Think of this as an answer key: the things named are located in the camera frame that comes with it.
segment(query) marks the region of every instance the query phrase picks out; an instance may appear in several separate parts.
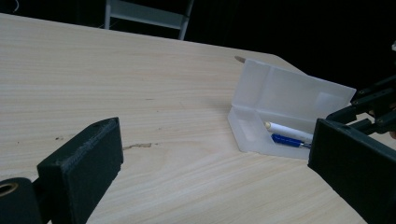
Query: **chair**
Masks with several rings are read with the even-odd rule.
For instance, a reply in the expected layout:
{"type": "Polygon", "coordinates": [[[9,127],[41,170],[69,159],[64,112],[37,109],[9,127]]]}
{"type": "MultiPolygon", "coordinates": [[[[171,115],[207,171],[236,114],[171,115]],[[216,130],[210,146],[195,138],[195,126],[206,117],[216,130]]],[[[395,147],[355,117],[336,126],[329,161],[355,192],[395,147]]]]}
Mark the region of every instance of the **chair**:
{"type": "Polygon", "coordinates": [[[137,21],[180,30],[178,39],[184,40],[194,0],[188,0],[184,14],[146,7],[122,0],[106,0],[105,29],[110,28],[110,19],[137,21]]]}

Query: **wood grain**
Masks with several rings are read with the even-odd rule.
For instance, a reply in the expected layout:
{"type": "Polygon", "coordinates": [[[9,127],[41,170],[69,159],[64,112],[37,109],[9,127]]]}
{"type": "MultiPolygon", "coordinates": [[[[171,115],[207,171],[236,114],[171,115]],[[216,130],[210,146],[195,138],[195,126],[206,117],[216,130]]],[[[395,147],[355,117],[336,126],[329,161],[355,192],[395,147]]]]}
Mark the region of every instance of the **wood grain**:
{"type": "MultiPolygon", "coordinates": [[[[0,179],[120,118],[125,163],[89,223],[364,223],[307,161],[242,153],[243,65],[281,58],[0,14],[0,179]]],[[[394,145],[388,136],[381,141],[394,145]]]]}

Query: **blue pen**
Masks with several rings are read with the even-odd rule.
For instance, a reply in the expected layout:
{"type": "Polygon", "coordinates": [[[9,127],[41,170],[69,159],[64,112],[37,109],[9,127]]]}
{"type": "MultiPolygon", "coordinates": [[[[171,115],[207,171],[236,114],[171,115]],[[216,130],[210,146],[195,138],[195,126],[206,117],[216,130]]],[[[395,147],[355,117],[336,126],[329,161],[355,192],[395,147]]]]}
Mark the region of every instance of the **blue pen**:
{"type": "Polygon", "coordinates": [[[285,136],[282,136],[282,135],[277,134],[277,133],[273,133],[271,135],[271,137],[274,140],[274,142],[280,143],[280,144],[284,144],[284,145],[287,145],[287,146],[290,146],[290,147],[307,147],[307,148],[311,148],[311,144],[306,144],[303,141],[300,141],[298,139],[285,137],[285,136]]]}

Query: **black mechanical part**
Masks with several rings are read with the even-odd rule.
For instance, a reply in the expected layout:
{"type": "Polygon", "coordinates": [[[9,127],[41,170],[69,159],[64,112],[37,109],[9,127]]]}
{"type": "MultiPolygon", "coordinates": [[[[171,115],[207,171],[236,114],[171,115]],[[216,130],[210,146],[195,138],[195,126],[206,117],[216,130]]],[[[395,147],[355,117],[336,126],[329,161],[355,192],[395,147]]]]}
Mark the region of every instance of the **black mechanical part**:
{"type": "Polygon", "coordinates": [[[318,119],[308,166],[368,223],[396,223],[396,150],[318,119]]]}
{"type": "Polygon", "coordinates": [[[0,223],[86,223],[122,163],[119,119],[96,122],[40,162],[33,184],[26,178],[1,182],[0,223]]]}

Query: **chair leg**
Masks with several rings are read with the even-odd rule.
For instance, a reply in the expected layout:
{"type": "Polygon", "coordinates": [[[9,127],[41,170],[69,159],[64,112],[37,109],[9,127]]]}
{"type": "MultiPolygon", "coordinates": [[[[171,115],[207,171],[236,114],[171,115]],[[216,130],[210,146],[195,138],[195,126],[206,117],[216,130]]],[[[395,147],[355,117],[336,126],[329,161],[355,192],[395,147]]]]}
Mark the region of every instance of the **chair leg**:
{"type": "Polygon", "coordinates": [[[186,13],[183,17],[183,21],[181,23],[180,33],[178,34],[179,40],[184,40],[184,36],[186,35],[187,27],[190,21],[190,14],[192,10],[192,5],[194,4],[194,0],[190,0],[189,4],[187,5],[186,13]]]}
{"type": "Polygon", "coordinates": [[[105,29],[110,29],[111,0],[106,0],[105,29]]]}

